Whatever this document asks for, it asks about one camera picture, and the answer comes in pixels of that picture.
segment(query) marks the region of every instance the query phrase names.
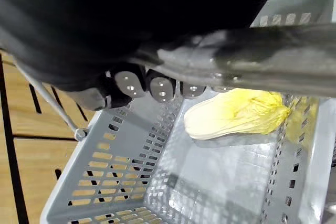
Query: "gray plastic basket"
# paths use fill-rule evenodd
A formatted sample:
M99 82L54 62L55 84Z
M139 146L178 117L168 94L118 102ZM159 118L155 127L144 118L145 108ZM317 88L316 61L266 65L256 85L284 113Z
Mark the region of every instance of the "gray plastic basket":
M334 5L269 0L254 26L330 22ZM336 101L285 95L292 112L277 132L191 139L185 111L215 94L169 104L147 95L97 112L41 223L319 223Z

